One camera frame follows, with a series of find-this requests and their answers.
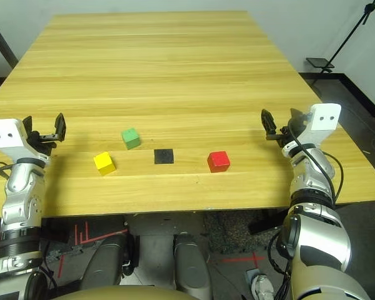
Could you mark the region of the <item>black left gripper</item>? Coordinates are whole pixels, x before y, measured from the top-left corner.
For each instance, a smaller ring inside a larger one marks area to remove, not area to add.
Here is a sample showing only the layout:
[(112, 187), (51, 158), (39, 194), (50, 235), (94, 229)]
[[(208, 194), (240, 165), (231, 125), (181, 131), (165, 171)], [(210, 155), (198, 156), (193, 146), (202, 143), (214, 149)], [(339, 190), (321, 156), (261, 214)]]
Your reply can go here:
[(54, 127), (56, 131), (54, 134), (47, 134), (41, 136), (38, 131), (32, 131), (33, 119), (32, 116), (27, 116), (22, 120), (25, 131), (28, 134), (27, 143), (37, 152), (44, 155), (51, 155), (54, 148), (57, 147), (55, 141), (64, 141), (66, 135), (66, 122), (62, 113), (59, 113), (55, 120)]

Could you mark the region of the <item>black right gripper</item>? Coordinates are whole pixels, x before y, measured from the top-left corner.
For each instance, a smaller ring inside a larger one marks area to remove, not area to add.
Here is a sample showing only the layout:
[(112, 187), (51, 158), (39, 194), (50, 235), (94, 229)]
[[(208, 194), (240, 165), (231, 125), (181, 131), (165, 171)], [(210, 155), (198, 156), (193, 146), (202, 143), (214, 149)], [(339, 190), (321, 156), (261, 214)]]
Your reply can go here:
[[(308, 121), (308, 114), (301, 112), (298, 109), (291, 108), (291, 118), (288, 125), (292, 131), (304, 131), (306, 129), (306, 123)], [(261, 122), (266, 132), (266, 139), (268, 141), (276, 141), (280, 148), (294, 141), (293, 135), (291, 134), (288, 126), (283, 126), (278, 134), (276, 132), (276, 125), (274, 123), (273, 115), (266, 109), (261, 111)]]

